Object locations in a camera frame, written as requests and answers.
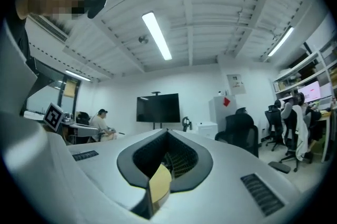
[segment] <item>fluorescent light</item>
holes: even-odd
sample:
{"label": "fluorescent light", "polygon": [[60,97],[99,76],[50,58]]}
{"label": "fluorescent light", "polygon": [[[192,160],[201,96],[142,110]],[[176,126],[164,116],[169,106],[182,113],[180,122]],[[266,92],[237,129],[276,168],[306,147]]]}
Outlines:
{"label": "fluorescent light", "polygon": [[280,42],[276,45],[276,47],[268,54],[268,56],[273,56],[274,53],[282,46],[282,44],[287,40],[287,38],[291,35],[291,33],[294,31],[293,27],[289,27],[286,34],[281,38]]}
{"label": "fluorescent light", "polygon": [[160,30],[156,17],[153,12],[147,13],[142,16],[144,23],[146,24],[149,32],[151,33],[154,41],[156,42],[160,52],[162,53],[165,60],[171,60],[172,56],[170,54],[169,48],[167,47],[166,41],[164,39],[163,33]]}
{"label": "fluorescent light", "polygon": [[76,74],[76,73],[74,73],[74,72],[71,72],[71,71],[69,71],[69,70],[66,70],[65,72],[68,73],[68,74],[70,74],[70,75],[72,75],[72,76],[74,76],[74,77],[76,77],[76,78],[80,78],[80,79],[82,79],[82,80],[84,80],[84,81],[90,82],[90,79],[88,79],[88,78],[86,78],[86,77],[83,77],[83,76],[80,76],[80,75],[78,75],[78,74]]}

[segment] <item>computer monitor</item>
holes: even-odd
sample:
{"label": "computer monitor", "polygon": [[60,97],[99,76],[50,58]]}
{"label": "computer monitor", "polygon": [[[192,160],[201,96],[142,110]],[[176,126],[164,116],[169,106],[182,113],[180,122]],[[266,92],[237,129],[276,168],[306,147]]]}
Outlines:
{"label": "computer monitor", "polygon": [[300,88],[298,89],[298,92],[304,94],[304,102],[312,102],[321,98],[320,84],[318,82]]}

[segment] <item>office chair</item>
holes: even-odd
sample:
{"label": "office chair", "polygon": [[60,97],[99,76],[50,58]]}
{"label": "office chair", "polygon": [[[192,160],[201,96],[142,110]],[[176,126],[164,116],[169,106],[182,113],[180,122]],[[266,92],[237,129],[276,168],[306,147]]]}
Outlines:
{"label": "office chair", "polygon": [[86,112],[80,112],[76,117],[76,123],[89,125],[90,116]]}
{"label": "office chair", "polygon": [[235,114],[242,114],[242,113],[247,113],[246,107],[237,109]]}
{"label": "office chair", "polygon": [[300,161],[296,157],[296,147],[297,147],[298,135],[295,134],[296,124],[297,124],[297,114],[294,110],[291,110],[290,115],[284,119],[284,123],[286,125],[286,133],[285,133],[284,141],[285,141],[285,145],[288,147],[288,150],[285,154],[287,155],[287,157],[281,159],[279,163],[282,163],[282,161],[284,160],[294,158],[296,160],[296,168],[294,169],[294,172],[297,172],[299,169]]}
{"label": "office chair", "polygon": [[269,105],[268,106],[268,111],[272,112],[272,111],[276,111],[276,110],[278,110],[276,105]]}
{"label": "office chair", "polygon": [[215,140],[241,147],[259,157],[259,132],[246,113],[227,116],[226,130],[219,132]]}
{"label": "office chair", "polygon": [[265,111],[264,114],[267,117],[269,123],[268,134],[272,138],[272,141],[267,142],[265,146],[268,146],[268,144],[270,143],[275,143],[275,145],[272,148],[272,151],[274,151],[277,145],[283,144],[282,139],[283,126],[281,121],[281,112],[279,109],[276,109],[271,111]]}

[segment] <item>flat screen tv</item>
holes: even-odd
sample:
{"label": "flat screen tv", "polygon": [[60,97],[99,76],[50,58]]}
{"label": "flat screen tv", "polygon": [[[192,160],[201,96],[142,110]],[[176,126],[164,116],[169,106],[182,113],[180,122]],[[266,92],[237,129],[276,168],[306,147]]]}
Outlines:
{"label": "flat screen tv", "polygon": [[179,123],[179,95],[138,97],[137,122]]}

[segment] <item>smoke detector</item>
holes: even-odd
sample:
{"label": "smoke detector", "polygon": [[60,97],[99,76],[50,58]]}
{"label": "smoke detector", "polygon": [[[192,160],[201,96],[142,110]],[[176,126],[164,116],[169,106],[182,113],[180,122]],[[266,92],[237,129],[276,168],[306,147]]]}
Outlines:
{"label": "smoke detector", "polygon": [[148,43],[148,37],[147,37],[147,35],[140,36],[140,37],[138,38],[138,41],[139,41],[141,44],[147,44],[147,43]]}

